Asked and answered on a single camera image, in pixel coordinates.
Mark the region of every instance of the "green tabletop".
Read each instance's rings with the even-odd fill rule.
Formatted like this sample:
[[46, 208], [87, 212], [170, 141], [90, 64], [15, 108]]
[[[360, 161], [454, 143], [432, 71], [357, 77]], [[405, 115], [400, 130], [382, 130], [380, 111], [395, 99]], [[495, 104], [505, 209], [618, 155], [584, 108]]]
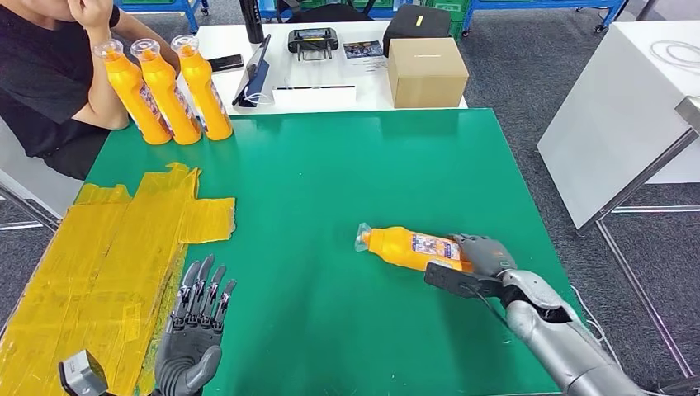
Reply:
[[148, 146], [112, 133], [90, 173], [133, 194], [146, 171], [200, 167], [200, 198], [236, 197], [213, 252], [238, 280], [205, 395], [485, 395], [556, 391], [479, 300], [355, 252], [361, 222], [497, 238], [570, 303], [569, 282], [493, 111], [236, 117], [231, 139]]

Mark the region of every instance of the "bottle cap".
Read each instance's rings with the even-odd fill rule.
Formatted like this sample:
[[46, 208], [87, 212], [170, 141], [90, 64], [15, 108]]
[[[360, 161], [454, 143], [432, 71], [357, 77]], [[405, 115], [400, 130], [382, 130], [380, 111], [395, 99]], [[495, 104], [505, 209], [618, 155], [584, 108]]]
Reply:
[[362, 223], [357, 228], [355, 237], [355, 252], [363, 252], [370, 246], [371, 227], [367, 223]]
[[170, 42], [170, 47], [179, 56], [193, 56], [199, 52], [199, 39], [194, 35], [179, 35]]
[[92, 52], [110, 62], [119, 59], [124, 54], [124, 45], [117, 40], [109, 39], [92, 47]]
[[141, 62], [154, 60], [160, 55], [160, 44], [153, 39], [141, 39], [131, 45], [131, 54]]

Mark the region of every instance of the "green crate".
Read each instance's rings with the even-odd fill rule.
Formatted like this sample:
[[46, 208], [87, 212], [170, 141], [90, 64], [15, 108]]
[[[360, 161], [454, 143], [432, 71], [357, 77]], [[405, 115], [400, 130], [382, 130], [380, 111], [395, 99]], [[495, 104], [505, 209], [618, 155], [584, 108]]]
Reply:
[[461, 31], [464, 30], [464, 21], [452, 21], [450, 24], [450, 35], [452, 36], [455, 41], [459, 41], [461, 39]]
[[301, 4], [302, 8], [316, 8], [326, 4], [326, 0], [306, 0]]
[[[367, 0], [354, 1], [355, 7], [363, 9], [367, 5]], [[394, 0], [376, 0], [372, 8], [392, 8], [394, 6]]]
[[450, 21], [464, 21], [469, 0], [423, 0], [423, 5], [449, 12]]

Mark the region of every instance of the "robotic arm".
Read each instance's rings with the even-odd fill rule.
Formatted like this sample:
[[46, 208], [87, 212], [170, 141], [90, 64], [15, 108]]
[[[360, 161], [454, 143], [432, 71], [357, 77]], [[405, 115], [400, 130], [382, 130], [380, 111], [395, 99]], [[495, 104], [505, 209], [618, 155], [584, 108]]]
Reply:
[[576, 312], [539, 275], [519, 270], [498, 241], [453, 235], [474, 266], [466, 274], [431, 262], [425, 282], [464, 298], [498, 297], [507, 326], [571, 396], [641, 396], [629, 379], [581, 323]]

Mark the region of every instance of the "white cable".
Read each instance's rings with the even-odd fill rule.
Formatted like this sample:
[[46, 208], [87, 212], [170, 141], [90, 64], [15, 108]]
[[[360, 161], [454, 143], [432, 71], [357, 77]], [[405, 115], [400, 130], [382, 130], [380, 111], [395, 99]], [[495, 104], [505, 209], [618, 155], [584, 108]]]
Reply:
[[[613, 346], [610, 344], [608, 337], [605, 335], [603, 328], [600, 326], [600, 323], [595, 318], [595, 316], [593, 315], [593, 313], [591, 312], [589, 307], [586, 306], [584, 299], [581, 298], [581, 293], [579, 293], [579, 290], [576, 289], [573, 285], [571, 286], [571, 289], [574, 290], [574, 293], [576, 293], [576, 299], [579, 300], [579, 304], [581, 304], [581, 307], [584, 309], [584, 311], [586, 311], [586, 313], [590, 317], [590, 319], [586, 319], [586, 323], [593, 326], [600, 333], [600, 338], [596, 338], [596, 341], [598, 341], [598, 342], [602, 341], [605, 343], [605, 347], [608, 349], [608, 351], [610, 351], [610, 354], [612, 355], [612, 358], [617, 363], [617, 366], [620, 367], [620, 370], [622, 370], [622, 365], [620, 364], [620, 360], [617, 358], [617, 354], [615, 353]], [[651, 392], [649, 390], [644, 390], [644, 389], [642, 389], [641, 391], [644, 392], [645, 394], [650, 394], [651, 396], [672, 396], [670, 394], [658, 394], [656, 392]]]
[[[664, 51], [659, 51], [658, 47], [661, 45], [665, 45]], [[693, 60], [681, 58], [677, 54], [674, 54], [671, 51], [672, 49], [688, 50], [698, 59]], [[649, 47], [649, 51], [661, 62], [670, 64], [671, 66], [675, 66], [676, 68], [680, 68], [686, 72], [700, 75], [700, 48], [698, 48], [696, 45], [692, 45], [684, 41], [661, 40], [652, 43]]]
[[[259, 100], [256, 101], [255, 100], [255, 99], [260, 99], [261, 97], [264, 97], [265, 99], [267, 99], [267, 101], [259, 101]], [[265, 95], [262, 92], [255, 92], [251, 95], [248, 95], [248, 87], [245, 88], [245, 93], [244, 93], [243, 98], [246, 101], [253, 103], [254, 105], [274, 105], [275, 104], [275, 102], [268, 95]]]

